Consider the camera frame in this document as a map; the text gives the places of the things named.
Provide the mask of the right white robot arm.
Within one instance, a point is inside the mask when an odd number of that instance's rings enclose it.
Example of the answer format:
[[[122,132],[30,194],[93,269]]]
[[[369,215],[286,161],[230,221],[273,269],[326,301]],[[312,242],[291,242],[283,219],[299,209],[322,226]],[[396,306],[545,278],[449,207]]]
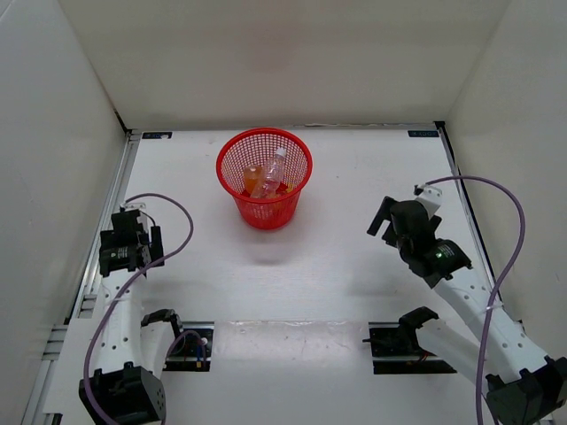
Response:
[[[402,315],[392,336],[369,343],[387,356],[402,349],[431,353],[471,379],[480,402],[501,424],[534,424],[566,404],[566,359],[552,359],[490,299],[467,254],[435,235],[441,194],[427,189],[413,200],[385,197],[368,234],[382,235],[409,270],[444,299],[477,339],[452,330],[428,307]]]

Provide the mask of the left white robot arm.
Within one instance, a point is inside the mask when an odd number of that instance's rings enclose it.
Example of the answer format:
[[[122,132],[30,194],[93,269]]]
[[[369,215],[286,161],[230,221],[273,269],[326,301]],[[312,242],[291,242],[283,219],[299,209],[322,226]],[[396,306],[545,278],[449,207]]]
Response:
[[[181,351],[186,334],[174,310],[144,310],[144,275],[124,286],[163,256],[159,226],[143,204],[121,207],[111,222],[100,234],[99,248],[103,312],[110,317],[91,353],[89,379],[79,383],[79,398],[96,424],[106,416],[114,424],[156,424],[166,417],[160,380],[166,354]]]

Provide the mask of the small yellow-label plastic bottle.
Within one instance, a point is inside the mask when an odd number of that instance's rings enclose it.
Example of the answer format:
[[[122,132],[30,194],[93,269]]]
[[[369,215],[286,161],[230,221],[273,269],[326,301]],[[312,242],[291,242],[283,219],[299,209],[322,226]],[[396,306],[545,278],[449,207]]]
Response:
[[[288,185],[284,182],[281,182],[279,187],[276,190],[276,196],[277,197],[285,196],[285,195],[291,193],[293,190],[294,190],[294,188],[291,184]]]

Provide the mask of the orange plastic bottle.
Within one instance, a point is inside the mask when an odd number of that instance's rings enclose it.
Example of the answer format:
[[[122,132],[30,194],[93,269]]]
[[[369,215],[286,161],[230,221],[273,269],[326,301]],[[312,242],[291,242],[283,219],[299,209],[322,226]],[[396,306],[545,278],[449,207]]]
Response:
[[[251,195],[261,176],[262,167],[259,165],[247,166],[243,172],[245,191]]]

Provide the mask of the clear plastic bottle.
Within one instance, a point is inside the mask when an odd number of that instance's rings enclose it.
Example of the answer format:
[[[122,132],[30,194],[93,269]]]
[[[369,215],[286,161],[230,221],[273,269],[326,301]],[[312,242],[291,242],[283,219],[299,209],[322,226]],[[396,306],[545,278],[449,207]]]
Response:
[[[251,194],[252,198],[267,199],[276,195],[284,179],[286,154],[285,148],[277,148],[274,155],[262,167],[260,177]]]

